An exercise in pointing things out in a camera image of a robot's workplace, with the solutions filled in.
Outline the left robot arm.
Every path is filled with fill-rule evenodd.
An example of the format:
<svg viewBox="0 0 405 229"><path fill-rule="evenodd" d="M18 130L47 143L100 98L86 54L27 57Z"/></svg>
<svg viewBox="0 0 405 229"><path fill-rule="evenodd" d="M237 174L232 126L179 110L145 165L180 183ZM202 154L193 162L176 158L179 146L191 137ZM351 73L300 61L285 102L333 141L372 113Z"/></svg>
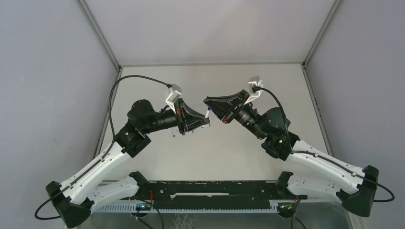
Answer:
<svg viewBox="0 0 405 229"><path fill-rule="evenodd" d="M174 103L174 109L160 112L154 110L150 101L137 100L127 117L127 123L102 153L69 179L46 186L52 205L69 229L81 225L95 210L111 202L132 196L143 199L149 194L149 182L139 171L105 186L99 184L114 169L138 155L151 142L150 133L176 127L184 135L210 123L206 115L191 109L181 98Z"/></svg>

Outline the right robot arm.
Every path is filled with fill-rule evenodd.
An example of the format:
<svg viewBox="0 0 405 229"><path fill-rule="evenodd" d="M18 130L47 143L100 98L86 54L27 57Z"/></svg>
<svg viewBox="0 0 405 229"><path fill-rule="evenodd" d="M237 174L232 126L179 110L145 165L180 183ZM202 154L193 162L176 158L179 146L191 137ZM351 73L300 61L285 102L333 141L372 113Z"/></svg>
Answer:
<svg viewBox="0 0 405 229"><path fill-rule="evenodd" d="M223 123L236 120L257 138L264 139L261 147L271 157L299 164L325 176L322 180L282 172L276 185L279 197L324 198L340 203L357 216L370 216L377 191L377 168L345 163L315 149L296 134L286 132L290 121L283 118L281 108L273 107L259 114L245 90L230 96L206 97L203 102Z"/></svg>

